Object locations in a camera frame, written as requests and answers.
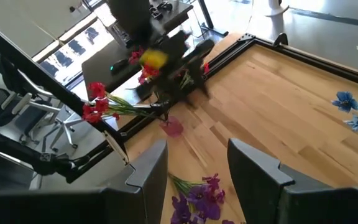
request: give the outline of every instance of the window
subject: window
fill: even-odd
[[[105,28],[113,22],[115,22],[115,18],[111,15],[107,4],[104,3],[97,7],[94,13],[72,27],[59,40],[52,42],[32,59],[39,62],[41,67],[46,69],[58,82],[66,85],[81,75],[81,65],[84,61],[113,40]]]

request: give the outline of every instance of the blue flower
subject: blue flower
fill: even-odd
[[[348,91],[339,91],[336,93],[338,100],[332,100],[334,106],[337,106],[341,111],[345,111],[346,113],[350,112],[350,110],[357,109],[357,102],[353,99],[352,93]]]
[[[358,115],[353,115],[353,119],[351,121],[343,121],[345,124],[349,125],[353,131],[358,132]]]

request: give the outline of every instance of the cable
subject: cable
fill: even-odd
[[[249,24],[251,23],[251,20],[252,20],[252,16],[254,15],[254,3],[255,3],[255,0],[252,0],[252,5],[251,5],[251,15],[249,16],[249,20],[248,20],[248,24],[247,24],[246,32],[248,31]]]

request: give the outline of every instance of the desk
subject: desk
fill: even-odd
[[[229,34],[208,58],[240,35]],[[189,94],[196,108],[178,103],[170,110],[184,127],[170,138],[153,121],[126,142],[130,161],[158,139],[168,141],[168,170],[199,181],[219,173],[226,191],[221,218],[244,221],[227,163],[227,139],[241,141],[281,160],[285,165],[333,187],[358,185],[358,133],[342,120],[351,114],[331,104],[337,91],[358,99],[358,84],[301,61],[255,45],[206,82],[211,95]],[[161,223],[173,213],[167,183]]]
[[[161,23],[167,32],[172,31],[184,21],[188,19],[187,12],[193,8],[190,4],[179,2],[178,9],[173,9],[172,12],[164,12]],[[106,91],[112,92],[121,86],[126,80],[135,75],[140,67],[127,67],[126,72],[121,72],[116,76],[110,73],[110,66],[123,58],[130,55],[126,49],[122,48],[117,41],[108,43],[105,48],[96,52],[91,58],[82,63],[82,71],[86,86],[93,82],[101,82],[106,86]]]

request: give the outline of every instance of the red flower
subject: red flower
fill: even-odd
[[[204,74],[209,72],[209,63],[204,64]]]
[[[143,84],[146,82],[146,76],[145,73],[142,72],[142,75],[137,79],[140,84]]]
[[[119,114],[117,114],[117,113],[113,113],[113,114],[112,114],[112,116],[116,118],[116,121],[118,121],[118,120],[119,120]]]
[[[137,63],[139,61],[139,59],[140,59],[140,56],[142,56],[143,52],[144,51],[143,51],[142,48],[140,48],[138,51],[132,52],[131,57],[128,60],[129,63],[131,63],[131,64]]]
[[[96,100],[95,104],[96,111],[99,113],[104,113],[109,109],[109,100],[107,98],[102,100]]]
[[[93,112],[93,108],[90,105],[84,104],[84,106],[82,107],[82,110],[84,111],[83,114],[90,114]]]
[[[156,75],[158,75],[160,73],[160,71],[158,69],[154,69],[154,68],[152,68],[152,67],[150,67],[148,65],[143,66],[143,71],[144,71],[144,73],[147,74],[148,77],[149,76],[156,76]]]
[[[102,118],[102,113],[84,114],[82,118],[89,123],[97,123]]]
[[[105,94],[104,92],[106,91],[104,89],[104,85],[102,83],[91,83],[89,84],[88,89],[91,91],[91,97],[92,98],[104,98]]]

